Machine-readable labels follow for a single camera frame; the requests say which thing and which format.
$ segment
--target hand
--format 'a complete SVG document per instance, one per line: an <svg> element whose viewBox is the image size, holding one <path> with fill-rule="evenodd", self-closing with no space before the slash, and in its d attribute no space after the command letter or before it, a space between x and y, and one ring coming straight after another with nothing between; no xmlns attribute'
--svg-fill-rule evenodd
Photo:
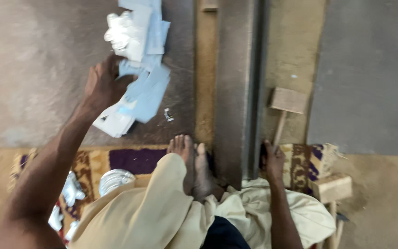
<svg viewBox="0 0 398 249"><path fill-rule="evenodd" d="M119 63L124 57L110 54L105 61L90 67L83 105L98 115L116 104L127 91L127 86L137 80L136 75L125 75L119 79Z"/></svg>
<svg viewBox="0 0 398 249"><path fill-rule="evenodd" d="M266 158L267 180L270 184L282 182L285 154L279 147L277 147L276 151L273 151L273 146L268 140L265 140L263 144L267 151L267 158Z"/></svg>

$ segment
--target gray metal surface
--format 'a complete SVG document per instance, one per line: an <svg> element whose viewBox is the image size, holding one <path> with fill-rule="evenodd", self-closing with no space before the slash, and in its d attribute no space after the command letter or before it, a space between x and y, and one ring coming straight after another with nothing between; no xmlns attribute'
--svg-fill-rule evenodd
<svg viewBox="0 0 398 249"><path fill-rule="evenodd" d="M0 147L45 144L82 97L88 69L103 60L115 0L0 0ZM167 144L195 126L193 0L163 0L172 22L164 62L172 70L158 114L116 139L92 127L84 145ZM164 108L174 121L167 122Z"/></svg>
<svg viewBox="0 0 398 249"><path fill-rule="evenodd" d="M221 0L213 153L217 177L240 189L257 178L268 1Z"/></svg>
<svg viewBox="0 0 398 249"><path fill-rule="evenodd" d="M331 0L308 144L398 155L398 1Z"/></svg>

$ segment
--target foil packet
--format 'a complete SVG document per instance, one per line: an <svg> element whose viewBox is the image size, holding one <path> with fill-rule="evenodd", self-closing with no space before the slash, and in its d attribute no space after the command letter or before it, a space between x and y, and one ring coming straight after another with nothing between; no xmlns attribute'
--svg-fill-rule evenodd
<svg viewBox="0 0 398 249"><path fill-rule="evenodd" d="M55 205L49 218L49 225L55 231L59 231L62 228L62 220L64 219L64 216L59 211L60 208Z"/></svg>
<svg viewBox="0 0 398 249"><path fill-rule="evenodd" d="M69 175L67 176L64 188L62 190L62 195L64 197L65 203L67 203L69 207L72 207L75 204L76 199L82 200L85 198L82 187L73 171L70 171Z"/></svg>
<svg viewBox="0 0 398 249"><path fill-rule="evenodd" d="M68 241L72 240L73 235L75 234L76 228L78 227L78 225L79 225L79 221L74 221L70 224L70 229L64 237L66 240L68 240Z"/></svg>
<svg viewBox="0 0 398 249"><path fill-rule="evenodd" d="M105 173L99 182L99 194L102 196L108 194L113 189L124 184L132 183L136 180L134 174L124 169L113 169Z"/></svg>

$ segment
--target wooden block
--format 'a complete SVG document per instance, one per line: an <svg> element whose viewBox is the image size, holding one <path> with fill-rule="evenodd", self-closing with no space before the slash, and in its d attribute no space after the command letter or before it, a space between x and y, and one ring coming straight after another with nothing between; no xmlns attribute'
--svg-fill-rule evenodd
<svg viewBox="0 0 398 249"><path fill-rule="evenodd" d="M329 203L352 196L351 176L335 173L310 183L314 196L322 203Z"/></svg>
<svg viewBox="0 0 398 249"><path fill-rule="evenodd" d="M307 95L294 90L276 87L270 108L303 114L307 106Z"/></svg>
<svg viewBox="0 0 398 249"><path fill-rule="evenodd" d="M218 10L218 0L202 0L202 11L214 12Z"/></svg>

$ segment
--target paper pile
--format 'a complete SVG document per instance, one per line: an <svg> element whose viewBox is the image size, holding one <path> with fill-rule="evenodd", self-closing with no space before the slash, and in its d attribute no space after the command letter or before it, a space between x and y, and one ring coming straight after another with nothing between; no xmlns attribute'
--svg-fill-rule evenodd
<svg viewBox="0 0 398 249"><path fill-rule="evenodd" d="M161 64L170 27L162 20L161 0L119 0L119 7L129 11L107 16L104 39L115 54L128 58L119 65L119 77L135 74L138 79L93 123L112 137L126 134L134 121L153 118L170 81L170 70Z"/></svg>

